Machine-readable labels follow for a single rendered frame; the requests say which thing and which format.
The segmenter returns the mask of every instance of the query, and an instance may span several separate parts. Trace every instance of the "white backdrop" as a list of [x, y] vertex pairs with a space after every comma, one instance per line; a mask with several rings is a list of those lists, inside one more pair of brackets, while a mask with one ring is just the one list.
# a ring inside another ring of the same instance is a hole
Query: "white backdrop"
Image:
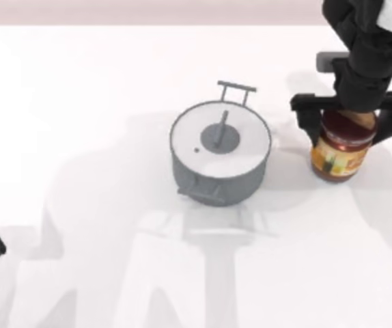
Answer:
[[0, 24], [325, 24], [322, 0], [0, 0]]

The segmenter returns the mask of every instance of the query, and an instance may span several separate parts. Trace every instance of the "jar label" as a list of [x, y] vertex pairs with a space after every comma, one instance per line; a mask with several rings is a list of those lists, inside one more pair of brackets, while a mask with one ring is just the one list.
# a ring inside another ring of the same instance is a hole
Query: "jar label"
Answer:
[[364, 150], [356, 152], [342, 152], [328, 145], [322, 138], [311, 151], [311, 161], [320, 171], [332, 176], [351, 176], [356, 173], [367, 153]]

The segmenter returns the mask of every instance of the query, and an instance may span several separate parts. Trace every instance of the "gray pot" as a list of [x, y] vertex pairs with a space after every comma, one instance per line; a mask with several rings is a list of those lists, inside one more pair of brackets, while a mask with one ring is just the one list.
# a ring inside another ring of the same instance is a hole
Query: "gray pot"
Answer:
[[[219, 81], [220, 100], [187, 109], [170, 132], [178, 193], [209, 206], [231, 206], [251, 197], [266, 171], [272, 139], [265, 121], [246, 107], [253, 87]], [[242, 104], [226, 101], [228, 87], [245, 91]]]

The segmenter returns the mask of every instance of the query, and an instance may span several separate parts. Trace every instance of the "glass jar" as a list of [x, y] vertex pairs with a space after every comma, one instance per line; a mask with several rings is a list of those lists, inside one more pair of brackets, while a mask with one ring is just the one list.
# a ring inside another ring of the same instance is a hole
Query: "glass jar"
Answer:
[[355, 175], [377, 131], [375, 113], [325, 111], [321, 133], [311, 150], [313, 171], [331, 182], [344, 182]]

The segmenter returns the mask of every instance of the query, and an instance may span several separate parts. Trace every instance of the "pot handle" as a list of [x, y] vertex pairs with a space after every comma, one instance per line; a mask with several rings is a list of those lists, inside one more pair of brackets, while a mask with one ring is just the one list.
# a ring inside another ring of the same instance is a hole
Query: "pot handle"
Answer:
[[178, 193], [180, 195], [185, 195], [189, 197], [202, 198], [205, 200], [214, 201], [219, 204], [226, 204], [226, 200], [221, 196], [222, 187], [218, 184], [212, 193], [204, 193], [201, 191], [197, 191], [197, 179], [193, 180], [193, 183], [190, 187], [187, 188], [179, 188]]
[[239, 90], [245, 91], [244, 98], [243, 98], [243, 102], [242, 102], [242, 105], [243, 105], [243, 106], [246, 106], [246, 102], [247, 102], [247, 100], [248, 100], [249, 92], [257, 92], [257, 89], [254, 88], [254, 87], [248, 87], [248, 86], [246, 86], [246, 85], [241, 85], [241, 84], [237, 84], [237, 83], [231, 83], [231, 82], [225, 82], [225, 81], [218, 81], [217, 84], [223, 86], [222, 98], [221, 98], [222, 101], [225, 100], [226, 90], [227, 90], [227, 88], [229, 88], [229, 87], [233, 87], [233, 88], [235, 88], [235, 89], [239, 89]]

